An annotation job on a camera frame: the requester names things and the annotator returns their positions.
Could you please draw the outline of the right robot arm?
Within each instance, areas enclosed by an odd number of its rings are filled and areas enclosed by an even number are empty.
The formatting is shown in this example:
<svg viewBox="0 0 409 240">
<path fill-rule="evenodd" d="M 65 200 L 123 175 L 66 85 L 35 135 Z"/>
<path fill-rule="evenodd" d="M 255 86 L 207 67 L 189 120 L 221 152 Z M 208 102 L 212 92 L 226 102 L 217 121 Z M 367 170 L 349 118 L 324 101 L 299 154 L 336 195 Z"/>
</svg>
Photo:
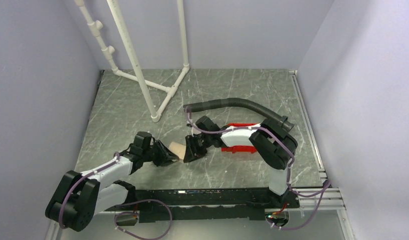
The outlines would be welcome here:
<svg viewBox="0 0 409 240">
<path fill-rule="evenodd" d="M 269 166 L 268 202 L 275 208 L 287 202 L 297 141 L 272 119 L 261 123 L 238 123 L 219 127 L 203 116 L 191 123 L 194 133 L 185 137 L 180 159 L 192 162 L 207 154 L 208 148 L 225 149 L 231 153 L 258 153 Z"/>
</svg>

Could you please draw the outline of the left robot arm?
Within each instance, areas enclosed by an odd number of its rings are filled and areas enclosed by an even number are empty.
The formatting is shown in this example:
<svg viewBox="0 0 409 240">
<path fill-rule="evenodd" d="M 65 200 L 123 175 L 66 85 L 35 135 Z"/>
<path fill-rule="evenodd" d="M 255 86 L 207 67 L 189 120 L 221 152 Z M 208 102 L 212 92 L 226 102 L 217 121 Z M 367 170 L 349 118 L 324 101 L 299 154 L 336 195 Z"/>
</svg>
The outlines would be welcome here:
<svg viewBox="0 0 409 240">
<path fill-rule="evenodd" d="M 125 150 L 112 159 L 82 172 L 67 171 L 45 208 L 45 217 L 62 229 L 80 232 L 92 218 L 109 208 L 130 210 L 137 201 L 136 187 L 122 178 L 132 175 L 145 163 L 164 167 L 178 160 L 160 140 L 145 131 L 138 132 Z"/>
</svg>

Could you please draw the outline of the beige card holder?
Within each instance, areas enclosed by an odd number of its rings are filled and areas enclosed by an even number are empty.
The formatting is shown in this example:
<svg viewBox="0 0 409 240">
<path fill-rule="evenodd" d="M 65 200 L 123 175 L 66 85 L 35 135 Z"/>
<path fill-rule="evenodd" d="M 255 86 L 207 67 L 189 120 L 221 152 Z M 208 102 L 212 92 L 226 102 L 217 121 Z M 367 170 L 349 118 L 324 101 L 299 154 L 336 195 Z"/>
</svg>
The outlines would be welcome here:
<svg viewBox="0 0 409 240">
<path fill-rule="evenodd" d="M 178 161 L 184 163 L 187 146 L 178 142 L 171 142 L 168 149 L 178 157 Z"/>
</svg>

